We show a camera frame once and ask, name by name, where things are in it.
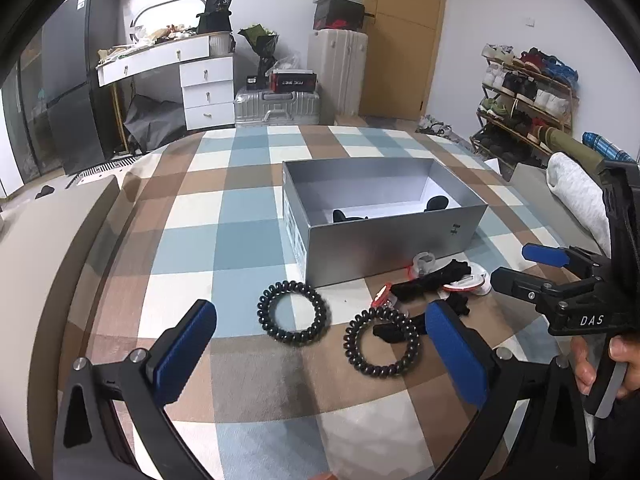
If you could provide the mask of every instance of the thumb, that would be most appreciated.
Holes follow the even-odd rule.
[[[640,340],[629,336],[616,336],[609,343],[611,359],[628,363],[623,388],[633,392],[640,388]]]

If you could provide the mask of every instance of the wooden door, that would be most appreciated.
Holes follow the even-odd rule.
[[[372,0],[360,114],[416,120],[424,100],[442,0]]]

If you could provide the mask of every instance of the white towel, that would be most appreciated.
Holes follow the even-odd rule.
[[[591,177],[564,153],[554,153],[546,167],[546,184],[578,222],[588,229],[607,257],[611,257],[609,219],[602,190]]]

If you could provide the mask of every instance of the checkered bedspread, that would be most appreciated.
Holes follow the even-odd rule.
[[[489,167],[446,139],[348,126],[195,134],[143,157],[124,178],[76,290],[59,389],[76,356],[98,364],[148,348],[204,298],[216,305],[218,328],[166,412],[213,478],[300,480],[329,470],[353,480],[428,478],[474,414],[430,340],[422,338],[411,372],[386,380],[357,373],[342,348],[348,321],[383,283],[404,281],[404,270],[320,288],[332,326],[313,345],[277,343],[257,321],[265,286],[299,278],[282,220],[282,161],[348,156],[437,158],[489,204],[468,249],[454,257],[566,281],[561,270],[520,254],[527,242],[556,246],[558,236]],[[425,304],[413,304],[412,314]],[[472,298],[469,307],[465,324],[489,345],[540,362],[558,353],[533,307],[509,310],[492,295]],[[296,296],[276,310],[290,330],[306,328],[312,315]],[[377,364],[404,351],[370,331],[362,344]],[[118,414],[141,468],[159,478],[122,406]],[[489,469],[504,460],[523,415],[518,405]]]

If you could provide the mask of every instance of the drawer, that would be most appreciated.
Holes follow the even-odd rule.
[[[234,124],[236,120],[233,103],[185,108],[184,117],[187,121],[187,130]]]
[[[182,89],[182,100],[185,108],[231,103],[234,100],[234,82],[232,80],[217,81],[187,86]]]
[[[234,78],[233,56],[210,57],[180,65],[180,86],[187,87]]]
[[[185,40],[170,41],[131,56],[117,59],[98,69],[100,85],[106,85],[130,75],[160,66],[171,65],[209,56],[209,37],[196,36]]]

